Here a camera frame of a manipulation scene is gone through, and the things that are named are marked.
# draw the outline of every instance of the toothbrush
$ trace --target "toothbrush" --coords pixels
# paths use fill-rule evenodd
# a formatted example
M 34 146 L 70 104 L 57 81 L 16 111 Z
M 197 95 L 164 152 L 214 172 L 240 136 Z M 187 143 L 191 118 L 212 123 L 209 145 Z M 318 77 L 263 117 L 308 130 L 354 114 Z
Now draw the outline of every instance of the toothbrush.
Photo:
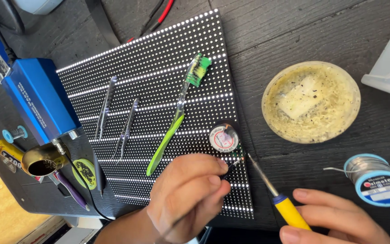
M 177 111 L 174 119 L 169 127 L 168 131 L 165 134 L 162 142 L 160 143 L 156 153 L 151 158 L 150 164 L 147 167 L 147 176 L 153 174 L 157 165 L 159 165 L 162 155 L 165 152 L 168 142 L 171 140 L 171 137 L 176 133 L 176 130 L 181 125 L 181 122 L 185 118 L 185 97 L 186 92 L 189 88 L 189 84 L 192 84 L 198 87 L 201 84 L 201 79 L 207 72 L 207 67 L 211 64 L 211 60 L 203 57 L 201 53 L 198 53 L 192 62 L 189 64 L 188 71 L 186 73 L 186 78 L 183 81 L 183 85 L 180 90 L 179 99 L 177 101 Z

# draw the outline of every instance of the dark wooden surface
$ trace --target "dark wooden surface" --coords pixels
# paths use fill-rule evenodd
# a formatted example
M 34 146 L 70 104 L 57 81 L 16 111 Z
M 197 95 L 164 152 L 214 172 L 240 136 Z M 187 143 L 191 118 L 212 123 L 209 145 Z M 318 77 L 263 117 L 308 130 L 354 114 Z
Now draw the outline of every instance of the dark wooden surface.
M 125 42 L 137 32 L 156 1 L 102 2 L 118 38 Z M 162 27 L 214 8 L 221 12 L 240 98 L 243 141 L 257 155 L 273 184 L 288 196 L 293 189 L 305 187 L 351 199 L 390 234 L 390 208 L 364 203 L 344 174 L 322 171 L 323 167 L 340 168 L 358 153 L 375 153 L 390 163 L 390 94 L 360 83 L 390 38 L 390 0 L 176 0 Z M 62 68 L 109 49 L 83 0 L 65 0 L 47 16 L 21 15 L 29 34 L 4 33 L 19 57 L 51 58 Z M 309 60 L 331 62 L 349 72 L 359 85 L 362 104 L 356 121 L 342 135 L 321 144 L 301 145 L 285 141 L 269 129 L 261 112 L 261 97 L 281 69 Z M 0 86 L 0 137 L 2 129 L 19 124 L 23 121 Z M 73 157 L 91 159 L 91 147 L 85 138 L 66 141 Z M 29 148 L 36 141 L 29 138 L 21 144 Z M 272 208 L 263 182 L 251 165 L 248 171 L 255 219 L 219 216 L 210 225 L 278 230 L 283 219 Z M 70 169 L 63 172 L 76 184 Z M 12 174 L 1 162 L 0 176 L 27 211 L 97 216 L 84 211 L 73 199 L 63 198 L 49 179 L 38 184 L 22 172 Z M 77 188 L 87 199 L 86 191 Z M 93 195 L 97 207 L 108 216 L 121 216 L 138 208 L 117 203 L 109 187 L 103 199 L 97 191 Z

